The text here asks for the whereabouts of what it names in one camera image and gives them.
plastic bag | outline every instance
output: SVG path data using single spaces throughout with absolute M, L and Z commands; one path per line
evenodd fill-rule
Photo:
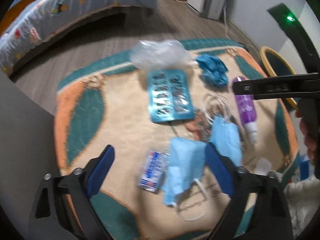
M 191 57 L 177 40 L 139 41 L 130 53 L 132 64 L 139 69 L 150 71 L 189 64 Z

small packet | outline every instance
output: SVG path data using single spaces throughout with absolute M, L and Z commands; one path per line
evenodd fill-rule
M 154 123 L 194 119 L 187 78 L 181 69 L 148 73 L 149 112 Z
M 168 154 L 149 150 L 143 166 L 139 187 L 156 192 L 163 182 L 163 176 L 168 166 Z

person's finger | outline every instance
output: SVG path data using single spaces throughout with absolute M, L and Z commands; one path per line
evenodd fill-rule
M 310 136 L 306 136 L 304 138 L 304 144 L 311 150 L 314 151 L 316 149 L 316 141 L 313 140 Z
M 313 160 L 315 158 L 315 153 L 311 151 L 311 149 L 308 149 L 308 157 L 310 160 Z
M 302 134 L 304 136 L 308 135 L 308 127 L 307 127 L 306 122 L 303 119 L 301 119 L 299 126 L 300 126 L 300 131 L 302 132 Z
M 299 109 L 295 112 L 295 116 L 296 116 L 297 118 L 302 117 L 302 114 L 299 112 Z

metal bolt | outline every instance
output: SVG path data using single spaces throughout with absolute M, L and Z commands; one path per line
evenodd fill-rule
M 45 174 L 45 175 L 43 176 L 43 178 L 44 178 L 45 180 L 51 179 L 51 174 L 50 174 L 50 173 L 47 173 L 47 174 Z
M 247 168 L 243 167 L 243 166 L 238 167 L 237 171 L 239 173 L 247 173 L 248 172 Z
M 268 173 L 268 176 L 269 176 L 270 178 L 277 179 L 277 175 L 276 175 L 273 171 L 270 171 L 270 172 Z
M 81 168 L 76 168 L 74 171 L 73 171 L 73 174 L 75 175 L 79 175 L 82 173 L 82 169 Z

purple bottle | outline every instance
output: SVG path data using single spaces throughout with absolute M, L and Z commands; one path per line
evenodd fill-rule
M 236 77 L 232 82 L 245 80 L 244 77 Z M 257 113 L 253 104 L 252 95 L 235 95 L 241 123 L 250 138 L 250 141 L 257 143 L 258 127 L 256 123 Z

